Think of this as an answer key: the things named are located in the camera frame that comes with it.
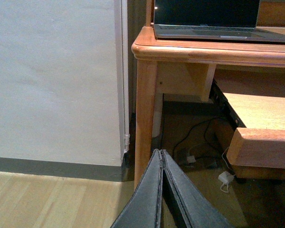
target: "desk leg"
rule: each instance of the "desk leg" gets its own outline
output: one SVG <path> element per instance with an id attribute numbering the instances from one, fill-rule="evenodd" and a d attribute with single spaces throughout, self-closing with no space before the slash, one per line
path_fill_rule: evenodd
<path id="1" fill-rule="evenodd" d="M 156 75 L 156 61 L 138 60 L 134 174 L 135 188 L 138 185 L 151 156 Z"/>

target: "white cable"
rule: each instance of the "white cable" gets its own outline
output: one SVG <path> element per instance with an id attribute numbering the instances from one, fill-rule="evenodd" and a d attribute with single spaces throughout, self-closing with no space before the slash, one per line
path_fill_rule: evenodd
<path id="1" fill-rule="evenodd" d="M 229 149 L 229 147 L 227 147 L 226 150 L 222 153 L 222 159 L 223 159 L 224 162 L 226 163 L 227 168 L 230 169 L 230 170 L 232 170 L 232 168 L 230 168 L 230 167 L 228 166 L 228 163 L 227 163 L 227 161 L 226 161 L 225 158 L 224 158 L 224 154 L 227 152 L 228 149 Z"/>
<path id="2" fill-rule="evenodd" d="M 229 190 L 228 190 L 228 189 L 229 189 L 229 183 L 227 183 L 227 185 L 226 185 L 226 186 L 227 186 L 227 190 L 226 190 L 226 191 L 223 190 L 223 187 L 224 187 L 225 185 L 226 185 L 226 184 L 223 183 L 223 184 L 220 186 L 220 190 L 221 190 L 222 192 L 224 192 L 224 193 L 229 193 Z"/>

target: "gray baseboard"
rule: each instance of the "gray baseboard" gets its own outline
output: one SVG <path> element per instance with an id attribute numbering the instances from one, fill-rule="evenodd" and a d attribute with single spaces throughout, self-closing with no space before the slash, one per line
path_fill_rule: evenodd
<path id="1" fill-rule="evenodd" d="M 0 171 L 102 181 L 122 181 L 122 167 L 0 158 Z"/>

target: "white wall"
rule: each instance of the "white wall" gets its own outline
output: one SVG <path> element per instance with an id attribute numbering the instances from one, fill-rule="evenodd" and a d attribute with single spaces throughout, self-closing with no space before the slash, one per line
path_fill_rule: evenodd
<path id="1" fill-rule="evenodd" d="M 114 0 L 0 0 L 0 157 L 121 165 L 114 27 Z"/>

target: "power adapter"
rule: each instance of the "power adapter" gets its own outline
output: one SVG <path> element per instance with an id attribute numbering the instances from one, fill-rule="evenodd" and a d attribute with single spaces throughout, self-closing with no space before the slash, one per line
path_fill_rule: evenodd
<path id="1" fill-rule="evenodd" d="M 218 179 L 223 182 L 223 184 L 229 185 L 233 181 L 234 176 L 231 175 L 228 171 L 225 171 L 218 176 Z"/>

